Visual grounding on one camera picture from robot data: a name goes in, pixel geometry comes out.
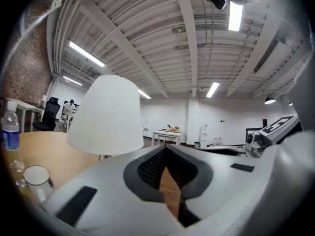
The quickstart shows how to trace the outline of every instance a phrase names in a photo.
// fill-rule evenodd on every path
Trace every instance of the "ceiling light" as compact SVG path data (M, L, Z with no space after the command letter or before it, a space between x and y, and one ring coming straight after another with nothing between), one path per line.
M211 98L211 96L215 93L215 91L217 90L218 86L220 85L220 83L217 83L217 82L213 82L208 94L207 94L207 97L208 98Z
M143 95L144 97L146 97L147 99L151 99L151 97L149 97L148 95L146 95L143 91L141 91L140 89L138 89L138 92Z
M64 78L65 78L66 80L72 81L73 83L75 83L75 84L78 84L78 85L82 86L82 84L81 84L81 83L76 82L76 81L74 81L74 80L72 80L72 79L69 79L69 78L68 78L68 77L66 77L66 76L64 76Z
M266 100L265 100L265 104L266 105L272 104L274 102L276 102L276 100L274 98L272 98L272 97L267 97Z
M230 17L228 21L228 29L239 31L242 20L243 6L237 5L230 1Z
M84 51L80 46L76 45L72 41L70 41L70 47L72 47L74 50L78 51L79 53L81 53L83 56L87 57L88 59L90 59L94 63L98 64L100 67L103 67L105 65L104 63L99 61L97 58L93 57L88 52Z

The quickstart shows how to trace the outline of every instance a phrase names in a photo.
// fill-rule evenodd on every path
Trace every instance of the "white wall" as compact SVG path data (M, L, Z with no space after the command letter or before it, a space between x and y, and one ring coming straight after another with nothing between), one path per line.
M187 141L188 99L141 100L140 105L142 126L149 129L144 136L152 137L152 131L170 124L180 126L181 142ZM209 144L214 137L222 137L224 145L244 144L246 128L262 127L265 118L271 124L284 114L280 102L265 105L263 100L199 99L200 125L208 124Z
M152 132L167 128L167 125L179 126L182 131L181 143L187 140L188 100L142 100L141 122L149 131L143 131L143 135L152 137Z
M223 145L244 144L246 128L262 127L262 119L269 125L284 115L280 102L265 105L263 100L200 99L199 111L201 124L208 124L208 143L222 137Z
M79 89L71 86L68 83L63 83L59 81L52 94L52 97L58 98L58 104L60 105L60 109L57 113L56 118L61 118L63 103L65 100L70 101L71 99L73 99L75 104L80 105L86 92L86 89Z

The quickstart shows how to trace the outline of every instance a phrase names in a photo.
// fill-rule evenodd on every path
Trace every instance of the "black office chair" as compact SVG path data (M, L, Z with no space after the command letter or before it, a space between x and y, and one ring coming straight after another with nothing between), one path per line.
M34 121L33 127L40 131L54 131L56 127L55 118L59 109L58 99L51 97L46 103L43 121Z

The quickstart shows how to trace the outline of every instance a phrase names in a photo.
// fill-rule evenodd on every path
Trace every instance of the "plastic bottle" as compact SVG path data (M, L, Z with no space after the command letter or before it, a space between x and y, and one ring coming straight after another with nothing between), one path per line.
M14 182L18 188L23 190L26 187L26 183L23 178L25 167L19 153L20 125L18 117L15 114L16 106L15 102L8 101L7 111L5 112L2 121L2 140Z

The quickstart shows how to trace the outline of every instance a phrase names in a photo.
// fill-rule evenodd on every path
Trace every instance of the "bottle cap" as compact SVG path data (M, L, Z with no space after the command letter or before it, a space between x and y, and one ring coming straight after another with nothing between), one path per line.
M13 101L8 101L7 109L10 111L16 111L17 104Z

